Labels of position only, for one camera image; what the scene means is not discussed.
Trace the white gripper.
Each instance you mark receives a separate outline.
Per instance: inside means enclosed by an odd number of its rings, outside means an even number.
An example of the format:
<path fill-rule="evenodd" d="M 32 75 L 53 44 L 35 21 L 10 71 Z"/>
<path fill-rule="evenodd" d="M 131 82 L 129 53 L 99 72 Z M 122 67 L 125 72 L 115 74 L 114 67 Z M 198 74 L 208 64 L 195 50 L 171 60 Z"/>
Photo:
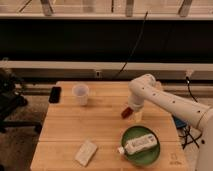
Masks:
<path fill-rule="evenodd" d="M 128 98 L 128 106 L 135 111 L 134 120 L 135 122 L 141 122 L 143 112 L 139 111 L 144 106 L 144 100 L 135 95 L 130 95 Z"/>

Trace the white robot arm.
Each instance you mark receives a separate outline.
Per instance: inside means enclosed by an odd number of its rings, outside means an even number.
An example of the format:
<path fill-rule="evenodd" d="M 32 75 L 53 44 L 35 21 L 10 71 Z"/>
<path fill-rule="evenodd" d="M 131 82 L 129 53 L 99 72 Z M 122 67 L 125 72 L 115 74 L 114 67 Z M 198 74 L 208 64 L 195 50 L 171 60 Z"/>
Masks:
<path fill-rule="evenodd" d="M 155 87 L 156 79 L 145 74 L 129 83 L 128 106 L 135 112 L 148 100 L 202 133 L 196 171 L 213 171 L 213 107 L 194 102 Z"/>

